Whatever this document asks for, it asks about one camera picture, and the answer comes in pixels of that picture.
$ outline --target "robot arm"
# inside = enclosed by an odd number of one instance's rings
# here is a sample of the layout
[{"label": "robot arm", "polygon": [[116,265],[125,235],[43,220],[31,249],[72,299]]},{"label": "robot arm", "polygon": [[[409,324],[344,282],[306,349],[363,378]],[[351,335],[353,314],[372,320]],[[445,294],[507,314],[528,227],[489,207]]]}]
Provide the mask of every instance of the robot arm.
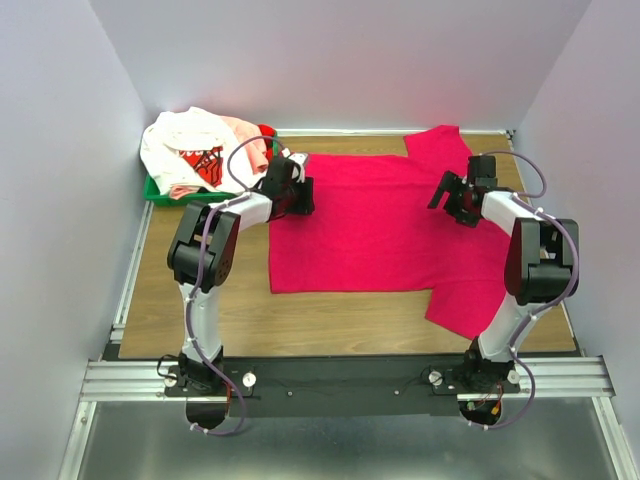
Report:
[{"label": "robot arm", "polygon": [[[520,200],[518,194],[499,188],[497,183],[495,157],[472,156],[467,176],[446,172],[429,204],[429,208],[436,208],[448,193],[444,209],[458,223],[475,227],[485,219],[511,237],[504,270],[506,295],[489,327],[473,340],[465,355],[466,372],[459,375],[469,380],[474,375],[482,377],[485,372],[491,377],[489,383],[506,379],[513,366],[513,354],[535,321],[546,313],[544,306],[569,285],[576,259],[569,239],[554,223],[570,235],[576,248],[578,242],[575,221],[542,215]],[[577,282],[569,295],[576,288]],[[532,321],[523,322],[528,316]],[[486,383],[487,378],[483,380],[481,383]],[[474,382],[467,383],[469,389],[474,388]]]},{"label": "robot arm", "polygon": [[[190,363],[202,361],[194,340],[210,362],[222,361],[218,333],[220,288],[231,271],[239,232],[286,214],[313,212],[313,179],[304,175],[307,160],[306,154],[277,156],[251,191],[220,204],[187,205],[167,257],[185,304],[187,322],[181,355],[185,376]],[[203,235],[211,240],[201,251]]]}]

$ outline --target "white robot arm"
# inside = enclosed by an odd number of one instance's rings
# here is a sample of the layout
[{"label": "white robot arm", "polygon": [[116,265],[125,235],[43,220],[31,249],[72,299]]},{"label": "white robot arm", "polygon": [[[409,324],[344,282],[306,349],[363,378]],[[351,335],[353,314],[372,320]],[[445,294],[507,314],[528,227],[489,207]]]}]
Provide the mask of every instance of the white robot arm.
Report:
[{"label": "white robot arm", "polygon": [[[432,369],[430,382],[437,394],[486,392],[508,379],[514,362],[529,373],[517,356],[520,345],[538,318],[578,286],[577,223],[535,209],[520,199],[526,194],[499,188],[497,183],[495,157],[472,156],[467,176],[446,172],[429,203],[429,208],[436,208],[448,193],[444,210],[458,223],[475,227],[484,219],[511,237],[504,268],[504,300],[489,327],[473,339],[463,364],[442,373]],[[464,407],[461,411],[469,415],[467,418],[473,417],[474,412]]]}]

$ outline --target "metal floor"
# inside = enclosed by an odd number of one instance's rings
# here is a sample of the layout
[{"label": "metal floor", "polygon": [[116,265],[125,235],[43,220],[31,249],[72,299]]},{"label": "metal floor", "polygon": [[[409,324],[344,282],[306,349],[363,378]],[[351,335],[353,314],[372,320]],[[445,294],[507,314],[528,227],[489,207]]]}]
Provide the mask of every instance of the metal floor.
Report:
[{"label": "metal floor", "polygon": [[[507,417],[523,403],[505,400]],[[521,421],[490,432],[427,415],[249,425],[235,437],[205,437],[189,431],[183,403],[98,403],[79,478],[618,478],[590,398],[538,399]]]}]

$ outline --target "pile of clothes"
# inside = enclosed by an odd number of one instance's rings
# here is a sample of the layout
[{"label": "pile of clothes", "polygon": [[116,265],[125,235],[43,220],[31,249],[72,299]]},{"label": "pile of clothes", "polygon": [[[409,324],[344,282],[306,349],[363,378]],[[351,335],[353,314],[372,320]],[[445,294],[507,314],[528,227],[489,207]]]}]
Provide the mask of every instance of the pile of clothes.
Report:
[{"label": "pile of clothes", "polygon": [[[249,138],[275,134],[268,125],[197,107],[162,112],[142,135],[140,158],[161,195],[179,199],[196,192],[240,193],[243,186],[229,175],[229,155]],[[255,185],[272,157],[271,140],[254,140],[234,155],[233,173],[245,185]]]}]

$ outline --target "red clothing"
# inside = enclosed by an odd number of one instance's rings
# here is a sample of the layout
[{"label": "red clothing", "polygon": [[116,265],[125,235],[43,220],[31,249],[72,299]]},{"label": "red clothing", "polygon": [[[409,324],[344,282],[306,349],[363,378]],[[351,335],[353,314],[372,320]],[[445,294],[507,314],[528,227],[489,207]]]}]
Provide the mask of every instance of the red clothing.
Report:
[{"label": "red clothing", "polygon": [[427,204],[442,174],[466,174],[457,127],[405,137],[408,157],[312,155],[316,210],[270,224],[274,293],[433,289],[426,316],[480,334],[505,296],[509,237],[481,221],[456,224]]}]

